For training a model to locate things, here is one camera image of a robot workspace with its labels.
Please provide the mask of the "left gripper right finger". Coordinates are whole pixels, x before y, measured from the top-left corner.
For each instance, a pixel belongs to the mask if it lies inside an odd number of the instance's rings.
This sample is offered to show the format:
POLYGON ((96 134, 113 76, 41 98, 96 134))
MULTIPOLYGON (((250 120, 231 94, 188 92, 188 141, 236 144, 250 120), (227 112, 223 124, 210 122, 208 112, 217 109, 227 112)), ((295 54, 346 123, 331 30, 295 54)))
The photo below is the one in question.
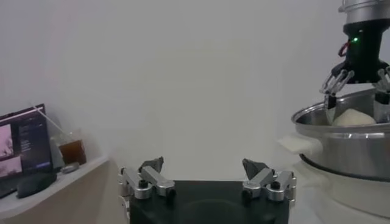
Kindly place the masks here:
POLYGON ((276 172, 265 163, 243 159, 247 181, 243 182, 244 201, 260 198, 262 194, 270 201, 296 201, 297 178, 292 171, 276 172))

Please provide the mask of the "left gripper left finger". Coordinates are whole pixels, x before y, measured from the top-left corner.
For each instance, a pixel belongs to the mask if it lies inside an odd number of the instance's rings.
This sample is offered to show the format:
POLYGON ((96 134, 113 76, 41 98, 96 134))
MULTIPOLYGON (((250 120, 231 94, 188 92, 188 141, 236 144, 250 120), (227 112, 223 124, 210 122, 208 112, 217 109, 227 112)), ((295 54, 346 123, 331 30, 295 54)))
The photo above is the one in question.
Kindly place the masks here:
POLYGON ((137 200, 147 200, 153 192, 169 199, 176 194, 176 184, 165 178, 160 172, 164 158, 158 157, 144 161, 137 169, 123 167, 119 171, 119 195, 122 198, 135 197, 137 200))

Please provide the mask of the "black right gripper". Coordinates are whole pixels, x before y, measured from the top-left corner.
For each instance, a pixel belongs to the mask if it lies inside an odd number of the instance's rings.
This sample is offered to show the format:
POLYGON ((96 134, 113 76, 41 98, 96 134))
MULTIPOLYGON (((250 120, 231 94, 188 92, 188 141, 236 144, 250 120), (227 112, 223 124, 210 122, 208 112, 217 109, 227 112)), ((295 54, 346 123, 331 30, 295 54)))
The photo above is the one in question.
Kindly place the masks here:
POLYGON ((343 31, 348 36, 345 60, 331 70, 319 90, 324 95, 329 124, 335 119, 336 94, 347 83, 374 83, 374 119, 378 124, 389 123, 389 64, 379 58, 382 35, 388 29, 388 19, 344 25, 343 31))

